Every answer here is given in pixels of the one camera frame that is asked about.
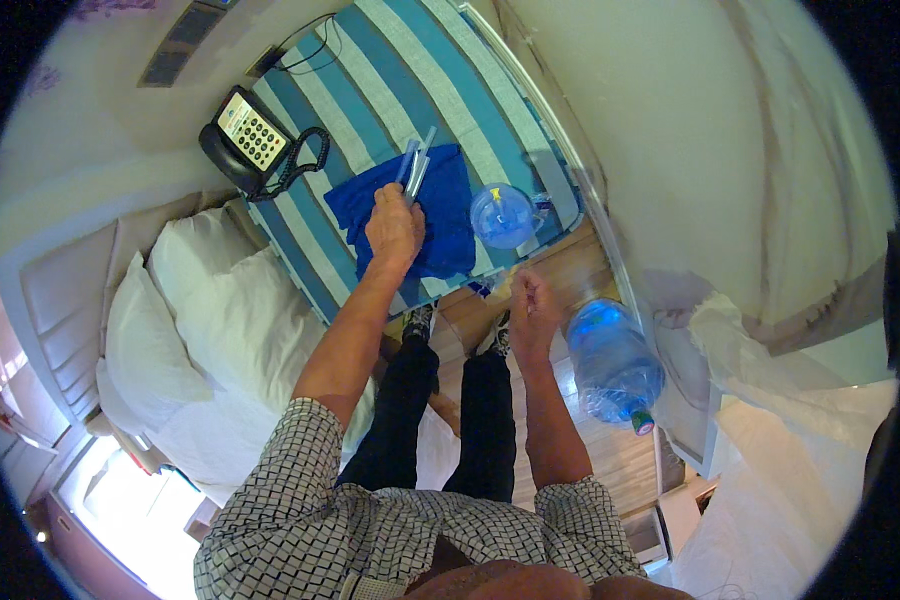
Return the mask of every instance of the coiled phone cord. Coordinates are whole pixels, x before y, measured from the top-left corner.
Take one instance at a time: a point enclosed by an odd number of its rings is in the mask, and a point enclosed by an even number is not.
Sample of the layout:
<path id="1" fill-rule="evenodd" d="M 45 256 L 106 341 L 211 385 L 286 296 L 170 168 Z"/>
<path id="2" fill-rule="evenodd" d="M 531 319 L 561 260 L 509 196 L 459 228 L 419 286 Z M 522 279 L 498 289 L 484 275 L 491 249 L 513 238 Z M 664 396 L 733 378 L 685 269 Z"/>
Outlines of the coiled phone cord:
<path id="1" fill-rule="evenodd" d="M 320 138 L 320 153 L 316 156 L 316 162 L 308 162 L 306 164 L 297 164 L 300 158 L 300 151 L 307 138 L 317 136 Z M 290 189 L 298 177 L 304 173 L 316 173 L 326 166 L 327 157 L 330 155 L 330 132 L 319 126 L 311 126 L 300 131 L 300 135 L 296 137 L 287 149 L 287 158 L 284 162 L 283 173 L 280 174 L 272 189 L 264 187 L 260 191 L 251 194 L 247 200 L 257 203 L 262 200 L 273 200 L 283 192 Z"/>

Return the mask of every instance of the blue towel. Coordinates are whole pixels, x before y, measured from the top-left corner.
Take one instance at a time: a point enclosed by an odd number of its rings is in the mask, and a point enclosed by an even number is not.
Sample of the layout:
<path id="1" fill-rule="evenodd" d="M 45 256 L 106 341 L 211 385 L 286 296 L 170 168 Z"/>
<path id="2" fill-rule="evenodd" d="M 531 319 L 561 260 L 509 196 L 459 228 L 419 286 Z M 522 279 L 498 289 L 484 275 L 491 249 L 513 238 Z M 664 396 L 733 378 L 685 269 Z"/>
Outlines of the blue towel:
<path id="1" fill-rule="evenodd" d="M 464 155 L 457 144 L 436 146 L 427 152 L 430 166 L 416 201 L 426 216 L 427 228 L 420 254 L 407 272 L 411 279 L 447 280 L 468 274 L 476 260 L 470 224 L 470 181 Z M 373 192 L 396 179 L 403 155 L 392 158 L 336 186 L 323 199 L 336 216 L 346 243 L 357 249 L 357 278 L 362 279 L 373 257 L 364 232 L 375 204 Z"/>

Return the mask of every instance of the forearm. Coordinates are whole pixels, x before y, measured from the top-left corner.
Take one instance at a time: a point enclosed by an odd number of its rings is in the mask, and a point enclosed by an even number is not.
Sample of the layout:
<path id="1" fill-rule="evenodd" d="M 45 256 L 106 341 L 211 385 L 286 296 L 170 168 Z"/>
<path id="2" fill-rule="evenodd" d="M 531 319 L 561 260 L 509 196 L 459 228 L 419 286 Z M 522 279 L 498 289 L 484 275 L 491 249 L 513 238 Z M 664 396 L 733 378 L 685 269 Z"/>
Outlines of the forearm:
<path id="1" fill-rule="evenodd" d="M 370 261 L 293 388 L 294 398 L 315 399 L 329 408 L 343 431 L 380 354 L 387 312 L 406 273 L 402 266 Z"/>
<path id="2" fill-rule="evenodd" d="M 527 386 L 527 456 L 538 490 L 593 474 L 584 441 L 567 411 L 554 368 L 541 360 L 520 372 Z"/>

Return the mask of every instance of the telephone keypad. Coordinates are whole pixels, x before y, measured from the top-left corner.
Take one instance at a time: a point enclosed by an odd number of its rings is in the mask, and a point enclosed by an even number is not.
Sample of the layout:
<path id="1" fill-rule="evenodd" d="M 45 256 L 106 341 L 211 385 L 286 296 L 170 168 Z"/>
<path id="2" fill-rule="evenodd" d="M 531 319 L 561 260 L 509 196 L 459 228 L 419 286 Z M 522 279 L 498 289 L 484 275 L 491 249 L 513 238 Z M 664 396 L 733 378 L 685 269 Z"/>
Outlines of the telephone keypad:
<path id="1" fill-rule="evenodd" d="M 260 169 L 267 170 L 287 140 L 245 99 L 240 98 L 235 109 L 238 114 L 243 112 L 243 116 L 240 122 L 233 124 L 234 128 L 229 129 L 228 136 L 247 159 Z"/>

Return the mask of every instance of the sneaker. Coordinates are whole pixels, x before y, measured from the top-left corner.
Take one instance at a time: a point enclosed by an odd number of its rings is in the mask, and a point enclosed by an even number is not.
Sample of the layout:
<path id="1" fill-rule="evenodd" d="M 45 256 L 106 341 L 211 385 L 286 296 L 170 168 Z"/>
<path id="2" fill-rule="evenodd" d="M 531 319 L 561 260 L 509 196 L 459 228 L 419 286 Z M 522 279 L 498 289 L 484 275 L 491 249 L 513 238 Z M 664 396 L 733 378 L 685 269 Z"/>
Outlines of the sneaker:
<path id="1" fill-rule="evenodd" d="M 403 315 L 403 341 L 407 336 L 416 335 L 423 338 L 424 342 L 430 342 L 430 334 L 434 332 L 437 324 L 437 303 L 424 304 L 404 313 Z"/>
<path id="2" fill-rule="evenodd" d="M 490 332 L 486 334 L 474 356 L 481 354 L 493 353 L 499 354 L 507 358 L 510 353 L 510 309 L 504 310 L 504 313 L 493 320 Z"/>

